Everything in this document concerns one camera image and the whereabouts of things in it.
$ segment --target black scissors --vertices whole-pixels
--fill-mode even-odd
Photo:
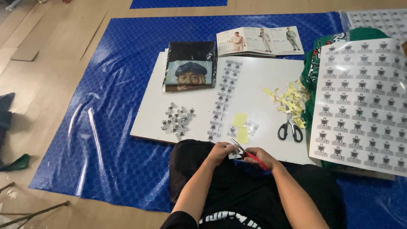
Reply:
[[[278,139],[280,140],[285,140],[287,138],[287,129],[288,129],[288,124],[291,125],[291,129],[293,131],[293,137],[294,137],[294,142],[301,142],[302,141],[302,131],[301,129],[293,122],[293,118],[291,116],[291,111],[290,108],[288,108],[287,105],[285,105],[285,113],[287,115],[287,122],[282,124],[281,127],[278,129]],[[280,136],[280,130],[284,130],[284,137]],[[300,133],[300,139],[297,137],[297,131]]]

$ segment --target calendar booklet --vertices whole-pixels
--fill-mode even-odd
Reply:
[[[304,50],[296,26],[241,27],[216,34],[218,55],[301,55]]]

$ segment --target old man with cap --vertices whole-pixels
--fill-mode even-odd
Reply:
[[[188,62],[180,65],[175,71],[177,77],[178,90],[187,90],[194,85],[206,84],[206,68],[198,63]]]

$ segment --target white board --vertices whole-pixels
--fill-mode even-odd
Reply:
[[[261,147],[277,160],[297,164],[315,164],[308,157],[305,131],[301,143],[294,142],[289,130],[285,141],[277,138],[277,131],[287,121],[287,116],[278,112],[271,97],[267,97],[262,88],[285,90],[288,82],[300,78],[304,64],[300,60],[252,58],[252,57],[220,57],[218,69],[225,67],[226,60],[243,62],[241,75],[236,85],[233,100],[225,119],[221,141],[230,142],[226,135],[228,125],[236,113],[247,114],[247,120],[252,120],[260,127],[254,136],[249,135],[249,144],[245,147]],[[174,102],[177,106],[194,108],[197,115],[188,125],[190,131],[185,132],[182,139],[207,141],[206,132],[210,129],[209,120],[217,99],[215,89],[197,90],[190,92],[164,93],[162,79],[164,77],[165,54],[161,52],[154,66],[153,73],[140,108],[138,110],[130,135],[157,141],[177,143],[174,134],[165,134],[160,129],[162,120],[166,120],[165,112]]]

